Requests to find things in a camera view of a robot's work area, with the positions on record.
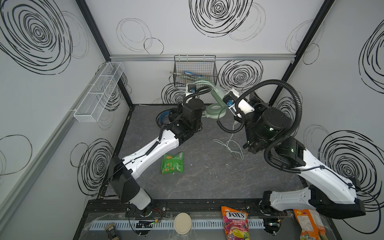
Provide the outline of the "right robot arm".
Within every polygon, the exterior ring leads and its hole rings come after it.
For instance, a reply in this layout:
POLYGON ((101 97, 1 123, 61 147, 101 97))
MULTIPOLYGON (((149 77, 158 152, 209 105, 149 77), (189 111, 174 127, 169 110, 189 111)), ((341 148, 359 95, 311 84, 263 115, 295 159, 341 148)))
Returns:
POLYGON ((296 174, 310 183, 297 191, 265 191, 260 201, 263 214, 308 209, 342 221, 366 214, 364 204, 357 196, 361 191, 359 181, 336 173, 294 138, 303 114, 302 100, 294 87, 271 79, 256 84, 242 94, 235 89, 220 92, 220 97, 224 107, 240 123, 240 130, 245 130, 246 149, 254 154, 263 152, 268 165, 296 174), (256 90, 268 85, 279 86, 290 93, 296 109, 294 118, 270 107, 256 94, 256 90))

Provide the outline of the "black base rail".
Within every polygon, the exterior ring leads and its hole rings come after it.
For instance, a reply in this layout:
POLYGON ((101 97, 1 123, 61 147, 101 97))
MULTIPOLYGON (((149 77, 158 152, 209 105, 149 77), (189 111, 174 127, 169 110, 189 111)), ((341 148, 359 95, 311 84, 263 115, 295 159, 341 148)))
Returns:
POLYGON ((218 212, 222 207, 229 207, 234 210, 243 211, 250 217, 282 217, 285 212, 267 212, 261 209, 261 199, 158 199, 144 210, 139 210, 130 203, 122 203, 120 200, 96 199, 90 200, 86 206, 86 213, 124 213, 131 217, 139 217, 141 214, 148 214, 153 211, 155 214, 162 214, 162 217, 172 213, 197 213, 197 212, 218 212))

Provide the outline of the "green snack bag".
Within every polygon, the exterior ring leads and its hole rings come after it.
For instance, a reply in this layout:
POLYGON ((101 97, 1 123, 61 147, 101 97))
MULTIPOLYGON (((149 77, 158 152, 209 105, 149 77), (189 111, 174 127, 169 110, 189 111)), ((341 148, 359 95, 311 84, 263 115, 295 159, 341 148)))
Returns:
POLYGON ((161 174, 173 174, 184 172, 184 152, 177 155, 165 154, 161 163, 161 174))

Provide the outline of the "black blue headphones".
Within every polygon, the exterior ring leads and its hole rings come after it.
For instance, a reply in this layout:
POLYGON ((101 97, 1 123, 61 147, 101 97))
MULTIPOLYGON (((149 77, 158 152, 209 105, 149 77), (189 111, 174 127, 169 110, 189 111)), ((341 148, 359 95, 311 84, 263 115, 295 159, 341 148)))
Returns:
POLYGON ((172 122, 172 114, 173 114, 173 111, 172 109, 169 109, 169 110, 165 110, 165 111, 162 111, 160 112, 157 117, 156 117, 156 124, 157 126, 160 128, 162 127, 163 125, 167 125, 169 124, 170 122, 172 122))

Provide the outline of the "round beige lid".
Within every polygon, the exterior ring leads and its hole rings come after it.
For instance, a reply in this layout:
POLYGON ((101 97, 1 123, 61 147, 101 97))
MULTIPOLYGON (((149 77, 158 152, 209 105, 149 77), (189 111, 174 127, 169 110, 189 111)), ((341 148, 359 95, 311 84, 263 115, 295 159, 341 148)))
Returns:
POLYGON ((174 220, 175 231, 180 235, 187 234, 192 228, 192 219, 187 213, 180 213, 174 220))

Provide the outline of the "orange snack bag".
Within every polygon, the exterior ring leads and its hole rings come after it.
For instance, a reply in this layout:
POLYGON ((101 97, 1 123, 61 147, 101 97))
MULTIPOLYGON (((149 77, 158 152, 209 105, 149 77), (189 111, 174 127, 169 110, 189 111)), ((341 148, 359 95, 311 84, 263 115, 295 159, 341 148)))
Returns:
POLYGON ((328 240, 325 226, 316 210, 297 210, 294 215, 302 232, 300 240, 328 240))

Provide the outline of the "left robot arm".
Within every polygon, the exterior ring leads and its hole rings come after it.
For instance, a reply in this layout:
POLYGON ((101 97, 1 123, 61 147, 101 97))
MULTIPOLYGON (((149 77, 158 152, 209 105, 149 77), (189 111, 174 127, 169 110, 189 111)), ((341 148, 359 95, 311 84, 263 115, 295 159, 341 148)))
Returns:
POLYGON ((213 90, 210 85, 203 86, 193 93, 187 94, 176 109, 171 109, 171 120, 160 128, 157 138, 135 153, 120 159, 111 159, 108 178, 109 183, 122 203, 130 203, 136 207, 140 215, 149 216, 154 208, 154 201, 140 187, 136 179, 164 154, 177 148, 198 133, 202 127, 201 118, 205 110, 204 102, 197 96, 213 90))

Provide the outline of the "mint green headphones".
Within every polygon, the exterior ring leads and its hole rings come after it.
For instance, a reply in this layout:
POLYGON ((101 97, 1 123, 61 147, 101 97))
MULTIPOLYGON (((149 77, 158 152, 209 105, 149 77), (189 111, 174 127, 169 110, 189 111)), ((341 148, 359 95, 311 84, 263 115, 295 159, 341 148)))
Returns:
MULTIPOLYGON (((193 82, 193 84, 198 85, 201 83, 196 81, 196 82, 193 82)), ((216 101, 216 103, 210 104, 206 108, 207 118, 216 119, 216 120, 223 118, 227 113, 227 106, 223 102, 223 97, 225 95, 223 90, 221 88, 216 87, 216 86, 210 86, 207 84, 202 84, 202 85, 203 85, 203 87, 209 86, 212 88, 212 90, 210 91, 210 94, 212 95, 212 97, 216 101)))

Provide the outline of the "green item in basket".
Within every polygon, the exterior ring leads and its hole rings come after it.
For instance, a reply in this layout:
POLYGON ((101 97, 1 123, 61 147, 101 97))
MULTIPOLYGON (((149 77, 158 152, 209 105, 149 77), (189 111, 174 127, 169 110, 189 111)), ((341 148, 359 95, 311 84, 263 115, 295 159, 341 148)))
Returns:
POLYGON ((212 82, 212 80, 210 78, 199 77, 198 82, 201 84, 207 84, 210 86, 215 86, 215 82, 212 82))

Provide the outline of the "aluminium wall rail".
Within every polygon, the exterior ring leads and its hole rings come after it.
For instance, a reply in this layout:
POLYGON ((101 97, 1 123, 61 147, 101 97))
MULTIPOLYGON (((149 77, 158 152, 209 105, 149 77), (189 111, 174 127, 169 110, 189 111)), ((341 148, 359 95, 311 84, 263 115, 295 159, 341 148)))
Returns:
POLYGON ((161 54, 161 55, 111 55, 116 62, 155 62, 155 61, 294 61, 295 54, 161 54))

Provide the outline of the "Fox's fruits candy bag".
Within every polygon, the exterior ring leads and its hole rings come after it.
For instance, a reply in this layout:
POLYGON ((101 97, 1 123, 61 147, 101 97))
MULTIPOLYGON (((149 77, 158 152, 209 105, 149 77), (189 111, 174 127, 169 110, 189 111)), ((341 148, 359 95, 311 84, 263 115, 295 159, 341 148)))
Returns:
POLYGON ((229 207, 221 207, 227 240, 249 240, 248 214, 229 207))

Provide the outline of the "blue handled tool in basket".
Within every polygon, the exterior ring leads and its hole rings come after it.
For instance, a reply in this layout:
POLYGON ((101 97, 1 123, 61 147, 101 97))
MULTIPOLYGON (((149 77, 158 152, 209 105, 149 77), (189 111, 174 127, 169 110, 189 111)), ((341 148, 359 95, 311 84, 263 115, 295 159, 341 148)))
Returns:
POLYGON ((202 75, 194 74, 194 73, 191 73, 191 72, 188 72, 188 71, 184 71, 184 74, 185 74, 185 76, 189 76, 191 78, 202 78, 203 77, 202 75))

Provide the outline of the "small dark jar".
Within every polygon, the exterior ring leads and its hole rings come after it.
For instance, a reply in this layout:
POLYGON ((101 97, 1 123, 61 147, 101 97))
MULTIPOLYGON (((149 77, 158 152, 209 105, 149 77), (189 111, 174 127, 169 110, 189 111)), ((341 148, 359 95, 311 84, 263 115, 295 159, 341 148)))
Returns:
POLYGON ((108 240, 119 240, 118 234, 116 232, 115 224, 110 223, 105 227, 108 240))

